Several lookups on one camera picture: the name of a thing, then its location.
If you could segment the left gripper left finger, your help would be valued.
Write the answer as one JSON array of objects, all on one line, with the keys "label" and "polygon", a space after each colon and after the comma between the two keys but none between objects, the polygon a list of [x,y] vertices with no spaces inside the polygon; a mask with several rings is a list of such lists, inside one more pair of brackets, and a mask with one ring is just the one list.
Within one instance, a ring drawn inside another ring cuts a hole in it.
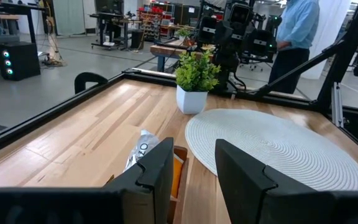
[{"label": "left gripper left finger", "polygon": [[103,224],[166,224],[173,183],[173,138],[165,138],[104,188]]}]

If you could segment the wooden tea organizer box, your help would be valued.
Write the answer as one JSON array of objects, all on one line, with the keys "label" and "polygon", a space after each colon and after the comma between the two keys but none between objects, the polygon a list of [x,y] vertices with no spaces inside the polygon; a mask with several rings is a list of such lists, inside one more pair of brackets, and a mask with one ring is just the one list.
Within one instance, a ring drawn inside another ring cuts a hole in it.
[{"label": "wooden tea organizer box", "polygon": [[173,144],[173,154],[176,154],[179,158],[183,159],[184,163],[181,171],[178,197],[174,198],[170,194],[170,204],[169,204],[169,211],[168,211],[166,224],[181,224],[181,220],[183,216],[183,207],[185,202],[186,178],[187,178],[188,164],[189,164],[187,158],[187,152],[188,151],[186,148],[179,147]]}]

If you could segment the black background workbench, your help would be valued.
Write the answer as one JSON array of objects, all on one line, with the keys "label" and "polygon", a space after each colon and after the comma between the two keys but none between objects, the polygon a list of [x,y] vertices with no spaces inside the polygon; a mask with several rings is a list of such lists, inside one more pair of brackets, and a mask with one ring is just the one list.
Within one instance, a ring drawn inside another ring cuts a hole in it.
[{"label": "black background workbench", "polygon": [[117,47],[119,50],[129,50],[129,26],[141,25],[142,21],[128,19],[124,15],[108,12],[97,12],[89,15],[97,19],[98,39],[91,43],[91,48],[103,47],[111,49]]}]

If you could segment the black computer tower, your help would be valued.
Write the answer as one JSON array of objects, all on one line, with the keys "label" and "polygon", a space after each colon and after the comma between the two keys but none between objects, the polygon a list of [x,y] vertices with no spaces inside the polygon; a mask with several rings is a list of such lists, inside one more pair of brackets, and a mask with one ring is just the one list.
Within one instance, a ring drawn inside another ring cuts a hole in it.
[{"label": "black computer tower", "polygon": [[30,42],[0,44],[0,73],[3,79],[21,81],[41,74],[37,46]]}]

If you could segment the white printed tea pouch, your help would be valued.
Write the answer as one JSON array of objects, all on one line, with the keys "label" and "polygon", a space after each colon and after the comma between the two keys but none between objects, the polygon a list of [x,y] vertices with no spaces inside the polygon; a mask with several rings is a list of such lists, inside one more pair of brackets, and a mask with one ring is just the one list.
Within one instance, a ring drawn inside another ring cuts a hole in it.
[{"label": "white printed tea pouch", "polygon": [[152,150],[160,142],[159,138],[143,129],[140,132],[140,138],[137,140],[135,147],[129,154],[124,168],[124,172],[132,167],[139,159],[143,158],[150,150]]}]

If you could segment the wooden background table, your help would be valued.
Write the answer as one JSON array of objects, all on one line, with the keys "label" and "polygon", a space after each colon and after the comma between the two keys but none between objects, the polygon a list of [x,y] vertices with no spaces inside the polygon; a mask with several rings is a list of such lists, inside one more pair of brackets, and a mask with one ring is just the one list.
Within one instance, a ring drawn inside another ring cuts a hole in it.
[{"label": "wooden background table", "polygon": [[183,52],[196,52],[197,56],[202,55],[200,50],[194,46],[185,46],[183,41],[169,40],[167,42],[157,42],[150,47],[150,53],[157,57],[157,71],[164,72],[165,64],[171,58],[180,58]]}]

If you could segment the green plant in white pot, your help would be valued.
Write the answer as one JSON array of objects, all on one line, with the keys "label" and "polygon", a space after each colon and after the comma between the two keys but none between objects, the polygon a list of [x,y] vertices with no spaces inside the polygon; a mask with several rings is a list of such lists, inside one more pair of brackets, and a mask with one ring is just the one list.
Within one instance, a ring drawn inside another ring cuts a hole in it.
[{"label": "green plant in white pot", "polygon": [[208,92],[218,83],[216,75],[221,71],[210,59],[207,50],[197,56],[196,52],[183,52],[180,65],[175,70],[177,106],[183,114],[198,114],[204,110]]}]

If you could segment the small background plant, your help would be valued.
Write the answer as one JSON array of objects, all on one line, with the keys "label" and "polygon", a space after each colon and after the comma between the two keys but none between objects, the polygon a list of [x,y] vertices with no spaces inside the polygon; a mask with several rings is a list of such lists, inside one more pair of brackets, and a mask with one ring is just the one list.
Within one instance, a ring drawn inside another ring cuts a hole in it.
[{"label": "small background plant", "polygon": [[179,40],[184,41],[186,39],[191,39],[193,37],[194,29],[188,29],[186,27],[182,27],[175,32],[175,35]]}]

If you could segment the white round woven placemat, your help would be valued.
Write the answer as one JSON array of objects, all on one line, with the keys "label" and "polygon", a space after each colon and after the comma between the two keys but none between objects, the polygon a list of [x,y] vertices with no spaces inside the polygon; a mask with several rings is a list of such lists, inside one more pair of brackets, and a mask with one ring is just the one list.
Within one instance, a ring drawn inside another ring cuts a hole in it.
[{"label": "white round woven placemat", "polygon": [[318,133],[271,114],[204,111],[189,120],[185,138],[193,155],[213,174],[215,143],[224,139],[315,190],[358,190],[358,163],[348,153]]}]

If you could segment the black background desk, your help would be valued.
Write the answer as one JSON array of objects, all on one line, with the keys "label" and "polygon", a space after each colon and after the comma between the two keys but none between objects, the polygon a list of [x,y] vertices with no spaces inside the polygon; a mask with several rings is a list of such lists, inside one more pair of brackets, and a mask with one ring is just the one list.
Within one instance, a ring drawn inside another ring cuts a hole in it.
[{"label": "black background desk", "polygon": [[[0,20],[1,19],[18,20],[18,15],[27,16],[30,40],[33,44],[36,44],[37,41],[36,41],[31,11],[45,12],[46,8],[38,7],[38,6],[31,6],[31,5],[26,5],[26,4],[14,4],[14,3],[8,3],[8,2],[0,3]],[[14,34],[13,29],[9,29],[9,32],[12,32],[12,34],[0,35],[0,44],[19,41],[19,37],[17,34]]]}]

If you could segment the black aluminium table frame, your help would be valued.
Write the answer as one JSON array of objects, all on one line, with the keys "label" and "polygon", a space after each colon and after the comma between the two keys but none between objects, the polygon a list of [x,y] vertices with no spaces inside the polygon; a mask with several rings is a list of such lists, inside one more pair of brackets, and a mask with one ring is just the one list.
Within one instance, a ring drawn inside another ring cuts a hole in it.
[{"label": "black aluminium table frame", "polygon": [[[327,118],[332,119],[331,90],[333,84],[334,82],[342,82],[344,73],[353,57],[353,53],[356,51],[357,46],[358,7],[347,32],[345,32],[342,37],[338,38],[338,40],[335,41],[335,43],[333,43],[330,47],[324,49],[321,54],[303,63],[273,83],[266,84],[259,89],[251,91],[239,89],[239,91],[235,93],[229,92],[223,94],[212,94],[226,98],[238,98],[242,100],[258,101],[270,105],[279,105],[288,108],[315,111],[323,114]],[[329,69],[329,72],[316,100],[302,100],[295,98],[294,96],[284,96],[273,92],[275,87],[284,83],[284,81],[290,77],[294,77],[295,75],[299,75],[311,69],[329,57],[334,58],[333,64]],[[0,150],[123,79],[154,83],[163,86],[176,85],[175,78],[173,78],[169,73],[158,73],[137,68],[127,69],[117,76],[108,79],[108,82],[105,85],[97,85],[94,83],[95,85],[91,88],[75,94],[57,106],[54,106],[12,128],[4,129],[2,133],[0,133]],[[343,105],[342,110],[344,117],[344,127],[338,128],[358,145],[358,108]]]}]

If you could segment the silver aluminium extrusion post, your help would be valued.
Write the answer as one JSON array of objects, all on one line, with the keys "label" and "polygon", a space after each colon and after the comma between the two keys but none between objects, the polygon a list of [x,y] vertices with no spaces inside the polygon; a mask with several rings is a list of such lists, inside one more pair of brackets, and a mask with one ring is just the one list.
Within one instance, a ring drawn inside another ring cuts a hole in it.
[{"label": "silver aluminium extrusion post", "polygon": [[332,121],[340,128],[344,127],[344,117],[342,110],[342,95],[341,95],[341,84],[334,82],[331,90],[331,111]]}]

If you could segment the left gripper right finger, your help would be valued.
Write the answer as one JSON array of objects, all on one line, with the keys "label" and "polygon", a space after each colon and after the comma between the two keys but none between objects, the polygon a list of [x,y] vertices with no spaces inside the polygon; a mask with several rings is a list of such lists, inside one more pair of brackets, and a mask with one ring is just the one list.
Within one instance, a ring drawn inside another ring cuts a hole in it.
[{"label": "left gripper right finger", "polygon": [[216,169],[232,224],[334,224],[334,197],[279,172],[224,139]]}]

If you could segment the red parts shelving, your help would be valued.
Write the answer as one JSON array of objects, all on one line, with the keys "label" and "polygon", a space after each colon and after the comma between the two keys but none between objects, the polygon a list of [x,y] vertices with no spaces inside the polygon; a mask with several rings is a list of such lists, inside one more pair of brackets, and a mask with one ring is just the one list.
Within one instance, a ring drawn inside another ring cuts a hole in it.
[{"label": "red parts shelving", "polygon": [[137,10],[137,18],[141,21],[139,29],[144,31],[144,40],[154,42],[161,38],[169,39],[170,23],[173,16],[164,11],[161,7],[140,7]]}]

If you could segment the yellow tea bag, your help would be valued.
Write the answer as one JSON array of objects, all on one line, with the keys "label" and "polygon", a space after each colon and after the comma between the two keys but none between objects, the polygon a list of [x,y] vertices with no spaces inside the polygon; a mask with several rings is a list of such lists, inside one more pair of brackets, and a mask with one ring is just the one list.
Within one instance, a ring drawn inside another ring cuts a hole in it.
[{"label": "yellow tea bag", "polygon": [[183,163],[184,163],[183,159],[179,158],[176,154],[173,155],[173,182],[172,182],[171,196],[174,198],[178,197],[178,189],[180,184]]}]

